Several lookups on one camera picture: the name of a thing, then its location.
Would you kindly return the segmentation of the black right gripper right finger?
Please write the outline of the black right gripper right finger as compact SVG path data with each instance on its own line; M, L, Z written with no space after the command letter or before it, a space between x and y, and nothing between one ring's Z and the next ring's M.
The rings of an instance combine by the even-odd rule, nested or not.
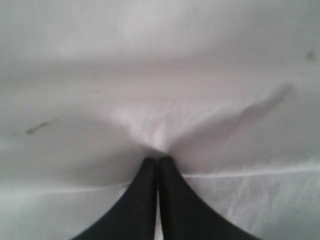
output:
M158 161L159 208L165 240L256 240L210 208L187 184L173 158Z

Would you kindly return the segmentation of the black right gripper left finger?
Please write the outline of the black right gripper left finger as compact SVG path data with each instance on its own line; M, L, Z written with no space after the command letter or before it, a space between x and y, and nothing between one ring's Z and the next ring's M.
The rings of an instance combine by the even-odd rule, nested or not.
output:
M122 197L75 240L153 240L157 219L157 162L145 158Z

